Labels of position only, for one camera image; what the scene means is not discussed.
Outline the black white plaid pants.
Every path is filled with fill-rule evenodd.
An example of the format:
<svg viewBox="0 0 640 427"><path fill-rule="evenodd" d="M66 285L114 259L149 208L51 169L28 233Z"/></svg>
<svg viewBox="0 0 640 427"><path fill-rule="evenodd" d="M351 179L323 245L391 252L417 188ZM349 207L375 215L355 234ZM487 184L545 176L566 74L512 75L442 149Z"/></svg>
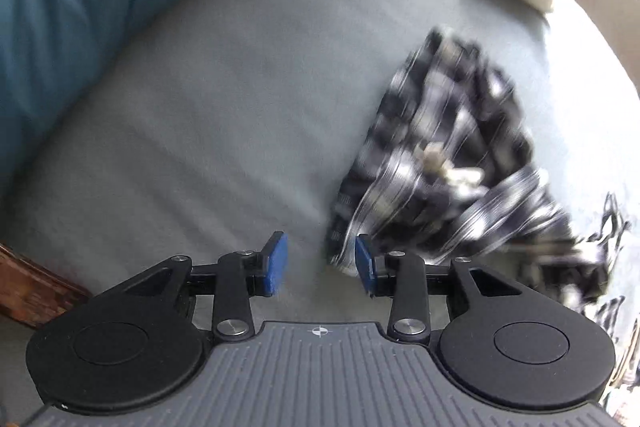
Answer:
<svg viewBox="0 0 640 427"><path fill-rule="evenodd" d="M511 79L474 42L435 28L395 72L336 196L326 257L354 274L367 234L440 265L516 254L524 283L634 345L639 307L614 286L630 225L608 196L600 229L579 235L535 165Z"/></svg>

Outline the grey bed blanket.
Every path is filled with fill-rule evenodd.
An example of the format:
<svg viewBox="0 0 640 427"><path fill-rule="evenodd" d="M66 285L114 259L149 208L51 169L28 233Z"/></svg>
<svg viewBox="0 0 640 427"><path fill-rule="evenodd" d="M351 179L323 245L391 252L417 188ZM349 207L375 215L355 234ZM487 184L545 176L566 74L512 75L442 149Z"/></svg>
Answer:
<svg viewBox="0 0 640 427"><path fill-rule="evenodd" d="M156 262L288 234L257 321L384 321L330 268L331 207L393 73L434 27L513 80L537 164L575 231L606 195L639 216L639 98L574 0L183 0L66 115L14 184L1 239L98 293Z"/></svg>

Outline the wooden bed frame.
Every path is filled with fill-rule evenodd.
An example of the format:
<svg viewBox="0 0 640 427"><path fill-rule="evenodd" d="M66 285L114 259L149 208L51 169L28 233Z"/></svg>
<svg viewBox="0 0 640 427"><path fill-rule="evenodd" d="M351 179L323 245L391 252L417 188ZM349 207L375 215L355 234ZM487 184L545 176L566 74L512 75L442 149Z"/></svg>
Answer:
<svg viewBox="0 0 640 427"><path fill-rule="evenodd" d="M4 317L39 329L90 298L86 288L1 246L0 309Z"/></svg>

